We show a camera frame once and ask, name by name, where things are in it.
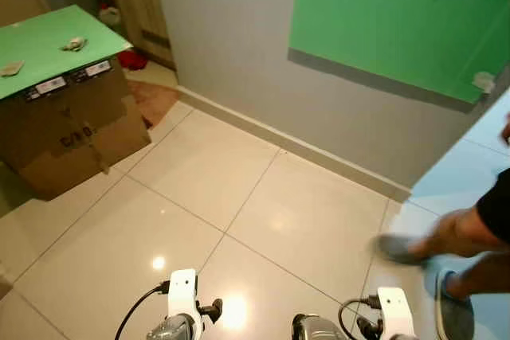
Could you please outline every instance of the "white floor tile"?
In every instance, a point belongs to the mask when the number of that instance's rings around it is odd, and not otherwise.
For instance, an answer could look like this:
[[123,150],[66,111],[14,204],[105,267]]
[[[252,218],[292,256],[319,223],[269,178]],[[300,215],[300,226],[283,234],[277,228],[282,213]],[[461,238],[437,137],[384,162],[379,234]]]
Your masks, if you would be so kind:
[[[391,202],[382,227],[383,232],[418,236],[434,225],[437,217],[412,204]],[[427,268],[393,264],[375,257],[363,290],[363,296],[375,294],[378,287],[400,287],[406,293],[414,316],[414,330],[421,340],[436,339],[434,319],[435,276],[442,267],[460,271],[475,258],[466,260],[440,256]],[[476,318],[476,340],[504,340],[510,337],[510,297],[508,295],[479,295],[473,298]],[[359,312],[375,321],[377,311],[363,306]]]
[[[220,237],[210,225],[125,178],[14,288],[72,340],[110,339],[145,291],[175,269],[200,268]],[[122,339],[145,338],[166,313],[166,297],[152,296]]]
[[0,300],[0,338],[3,340],[65,340],[16,292]]
[[510,150],[500,139],[500,133],[506,124],[510,112],[510,91],[506,91],[499,100],[482,116],[465,135],[465,139],[479,143],[502,154],[510,155]]
[[438,214],[473,206],[510,158],[461,140],[413,188],[411,201]]
[[387,198],[281,152],[229,233],[333,298],[358,296]]
[[[207,320],[204,340],[290,340],[295,315],[317,314],[337,323],[339,309],[334,300],[227,236],[198,277],[198,297],[202,304],[223,299],[223,315],[214,326]],[[347,322],[353,318],[346,314]]]
[[121,173],[98,174],[52,201],[30,199],[0,218],[0,263],[6,279],[17,279]]
[[130,175],[226,229],[277,147],[193,111]]
[[192,107],[189,105],[177,101],[175,105],[169,110],[167,115],[161,120],[161,122],[154,128],[149,130],[152,143],[149,143],[146,147],[138,150],[136,153],[116,163],[114,167],[124,173],[127,173],[131,168],[138,163],[154,146],[156,146],[177,124],[179,124],[186,116],[192,111]]
[[124,69],[124,75],[128,80],[146,81],[152,84],[164,85],[169,88],[177,88],[178,86],[175,72],[154,61],[148,61],[147,66],[138,71]]

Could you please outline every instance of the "green panel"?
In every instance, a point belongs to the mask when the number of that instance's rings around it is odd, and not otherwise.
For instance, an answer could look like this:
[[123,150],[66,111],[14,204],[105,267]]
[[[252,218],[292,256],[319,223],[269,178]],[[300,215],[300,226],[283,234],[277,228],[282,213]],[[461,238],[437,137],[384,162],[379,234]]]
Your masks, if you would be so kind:
[[[85,37],[88,44],[79,52],[60,50],[74,37]],[[0,28],[0,68],[13,61],[25,62],[16,76],[0,77],[0,99],[130,47],[78,6]]]
[[295,0],[290,46],[474,103],[509,60],[509,0]]

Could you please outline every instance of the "foot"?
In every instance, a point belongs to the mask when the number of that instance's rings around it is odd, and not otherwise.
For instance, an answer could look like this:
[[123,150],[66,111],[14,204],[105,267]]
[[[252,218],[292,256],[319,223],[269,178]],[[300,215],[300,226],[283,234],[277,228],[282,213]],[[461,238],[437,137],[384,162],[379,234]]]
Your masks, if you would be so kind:
[[375,238],[375,246],[379,255],[395,263],[421,265],[429,258],[414,255],[409,246],[415,241],[410,236],[382,234]]
[[455,272],[439,271],[436,278],[436,327],[441,340],[473,340],[475,322],[471,299],[450,296],[446,286]]

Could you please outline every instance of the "barcode sticker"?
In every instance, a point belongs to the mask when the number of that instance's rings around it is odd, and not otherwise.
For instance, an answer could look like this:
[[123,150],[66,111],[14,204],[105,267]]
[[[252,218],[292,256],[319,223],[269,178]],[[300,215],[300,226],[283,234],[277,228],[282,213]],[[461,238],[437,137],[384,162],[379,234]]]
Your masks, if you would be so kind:
[[47,92],[51,92],[54,89],[61,88],[64,86],[65,86],[64,77],[59,76],[55,77],[54,79],[45,81],[44,83],[37,84],[35,88],[40,94],[44,95]]
[[100,63],[91,65],[90,67],[85,68],[85,71],[89,77],[92,77],[92,76],[97,75],[98,73],[108,71],[111,67],[112,66],[110,65],[110,62],[108,60],[106,60],[106,61],[101,61]]

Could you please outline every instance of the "hand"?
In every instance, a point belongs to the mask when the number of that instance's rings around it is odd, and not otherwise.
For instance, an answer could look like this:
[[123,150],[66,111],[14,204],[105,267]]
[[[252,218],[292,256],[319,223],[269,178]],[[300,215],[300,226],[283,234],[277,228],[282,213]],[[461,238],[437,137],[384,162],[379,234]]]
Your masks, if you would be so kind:
[[503,131],[501,132],[501,138],[503,139],[504,143],[507,144],[507,146],[510,146],[510,114],[507,115],[507,126],[504,127]]

